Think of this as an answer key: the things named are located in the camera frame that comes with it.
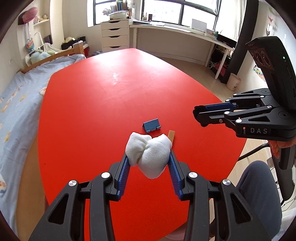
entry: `paper on desk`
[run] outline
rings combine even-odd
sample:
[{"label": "paper on desk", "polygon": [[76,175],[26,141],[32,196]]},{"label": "paper on desk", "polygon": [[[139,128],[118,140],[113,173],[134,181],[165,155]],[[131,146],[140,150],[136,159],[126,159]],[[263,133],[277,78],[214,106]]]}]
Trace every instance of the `paper on desk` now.
[{"label": "paper on desk", "polygon": [[159,26],[164,26],[165,23],[163,22],[150,22],[151,25],[159,25]]}]

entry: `light blue bedsheet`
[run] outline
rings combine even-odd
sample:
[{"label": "light blue bedsheet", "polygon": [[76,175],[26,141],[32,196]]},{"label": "light blue bedsheet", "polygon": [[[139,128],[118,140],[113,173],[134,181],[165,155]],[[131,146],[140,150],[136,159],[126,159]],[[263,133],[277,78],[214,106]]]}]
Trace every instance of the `light blue bedsheet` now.
[{"label": "light blue bedsheet", "polygon": [[20,178],[37,134],[43,88],[52,74],[84,58],[62,57],[19,72],[0,95],[0,210],[15,234]]}]

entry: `bed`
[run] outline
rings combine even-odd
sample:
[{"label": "bed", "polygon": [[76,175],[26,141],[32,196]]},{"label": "bed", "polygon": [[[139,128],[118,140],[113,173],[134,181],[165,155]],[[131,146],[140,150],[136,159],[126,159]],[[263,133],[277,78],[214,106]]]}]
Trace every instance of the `bed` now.
[{"label": "bed", "polygon": [[23,174],[25,163],[33,164],[35,168],[33,176],[38,178],[36,135],[47,84],[55,72],[85,59],[82,54],[83,43],[80,42],[73,46],[73,49],[52,55],[26,67],[14,76],[9,86],[0,95],[0,210],[15,234],[18,234],[17,206],[18,209],[26,209],[26,202],[20,198],[18,202],[19,192],[29,196],[30,189],[35,189],[35,186],[30,187],[25,183],[26,180],[32,180],[28,176],[32,175],[28,173],[28,168],[26,175]]}]

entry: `pink hat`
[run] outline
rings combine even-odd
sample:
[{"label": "pink hat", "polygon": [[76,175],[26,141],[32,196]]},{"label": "pink hat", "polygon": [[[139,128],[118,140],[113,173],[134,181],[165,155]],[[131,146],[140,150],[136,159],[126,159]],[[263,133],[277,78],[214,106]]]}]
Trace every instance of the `pink hat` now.
[{"label": "pink hat", "polygon": [[38,12],[37,7],[32,7],[29,10],[27,10],[22,17],[22,20],[24,21],[24,23],[28,23],[31,20],[33,20],[33,18],[36,16],[37,12]]}]

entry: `drawer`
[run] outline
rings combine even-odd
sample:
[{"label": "drawer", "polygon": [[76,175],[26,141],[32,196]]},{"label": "drawer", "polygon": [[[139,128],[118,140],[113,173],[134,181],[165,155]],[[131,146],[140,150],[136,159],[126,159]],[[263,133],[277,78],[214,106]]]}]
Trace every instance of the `drawer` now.
[{"label": "drawer", "polygon": [[127,46],[128,36],[114,36],[114,37],[104,37],[102,38],[103,47],[114,47],[114,46]]},{"label": "drawer", "polygon": [[113,28],[127,28],[128,20],[118,20],[113,22],[102,22],[101,30],[113,29]]},{"label": "drawer", "polygon": [[127,46],[105,47],[103,48],[103,53],[107,53],[115,50],[127,49],[127,48],[128,48]]},{"label": "drawer", "polygon": [[128,28],[114,28],[102,30],[102,37],[127,35]]}]

